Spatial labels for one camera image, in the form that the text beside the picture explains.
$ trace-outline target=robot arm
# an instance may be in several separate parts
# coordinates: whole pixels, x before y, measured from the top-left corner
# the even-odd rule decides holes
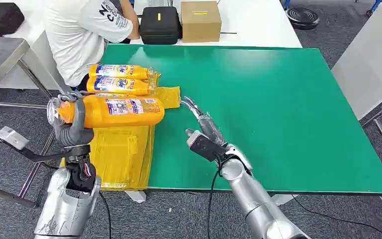
[[[72,124],[57,118],[55,110],[63,101],[75,102]],[[83,234],[87,220],[93,214],[101,180],[90,163],[88,143],[93,130],[84,128],[85,107],[82,95],[71,92],[53,98],[48,104],[48,121],[55,129],[56,139],[64,147],[54,155],[37,155],[26,148],[28,140],[9,127],[0,130],[0,141],[34,162],[65,158],[65,167],[52,175],[46,201],[34,233],[36,239],[78,239]],[[67,194],[73,190],[77,197]]]
[[[181,101],[197,118],[203,133],[186,130],[190,149],[216,160],[221,175],[229,182],[246,223],[255,239],[309,239],[276,206],[263,186],[252,176],[252,165],[235,145],[227,143],[208,114],[188,97]]]

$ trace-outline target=detergent bottle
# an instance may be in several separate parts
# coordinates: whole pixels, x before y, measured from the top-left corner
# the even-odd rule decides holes
[[[83,102],[86,128],[155,125],[165,115],[162,103],[152,97],[88,95],[83,97]],[[49,123],[72,123],[74,104],[58,98],[50,100],[47,107]]]
[[[96,93],[128,94],[147,96],[156,89],[155,81],[115,78],[109,76],[90,76],[87,81],[87,91]]]
[[[90,66],[90,76],[111,76],[126,79],[146,80],[152,78],[154,71],[152,68],[144,68],[139,65],[102,65],[94,64]]]

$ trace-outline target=gray carpet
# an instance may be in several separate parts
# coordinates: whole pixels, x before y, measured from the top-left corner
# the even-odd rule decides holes
[[[313,31],[297,31],[303,46],[318,47],[333,66],[344,49],[367,20],[365,11],[371,0],[355,4],[351,0],[304,1],[292,0],[291,6],[305,6],[315,10],[322,21]],[[45,104],[46,100],[35,90],[18,92],[0,90],[0,101]],[[42,110],[0,108],[0,128],[8,125],[31,140],[30,148],[39,152],[50,126]],[[377,127],[370,125],[366,134],[382,160],[382,137]],[[51,152],[58,151],[55,142]],[[0,144],[0,188],[18,193],[33,164],[19,154]],[[31,200],[43,204],[43,197],[51,170],[41,168],[27,194]],[[103,192],[112,215],[113,238],[177,239],[206,238],[206,193],[149,192],[147,201],[133,203],[122,192]],[[382,202],[377,197],[350,196],[299,196],[307,208],[346,220],[371,224],[382,230]],[[338,222],[311,214],[295,200],[281,206],[283,212],[313,239],[382,239],[370,228]],[[26,209],[0,200],[0,239],[30,239],[40,215],[40,208]],[[101,199],[89,220],[82,238],[108,238],[107,214]],[[212,238],[244,239],[250,233],[237,204],[230,193],[215,194],[212,202]]]

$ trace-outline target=plastic bottle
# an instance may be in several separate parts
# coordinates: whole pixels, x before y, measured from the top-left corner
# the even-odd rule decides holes
[[[146,80],[152,78],[154,71],[152,68],[144,68],[139,65],[102,65],[94,64],[90,66],[90,76],[111,76],[126,79]]]
[[[165,115],[162,102],[152,97],[83,97],[86,108],[84,127],[145,126],[159,123]],[[48,120],[72,123],[74,103],[52,99],[48,104]]]
[[[129,94],[147,96],[154,92],[154,81],[115,78],[109,76],[90,76],[87,81],[87,91],[96,93]]]

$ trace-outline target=black stool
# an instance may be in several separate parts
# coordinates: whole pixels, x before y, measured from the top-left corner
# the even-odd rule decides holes
[[[286,10],[286,15],[292,27],[299,30],[312,30],[320,21],[315,12],[303,7],[289,8]]]

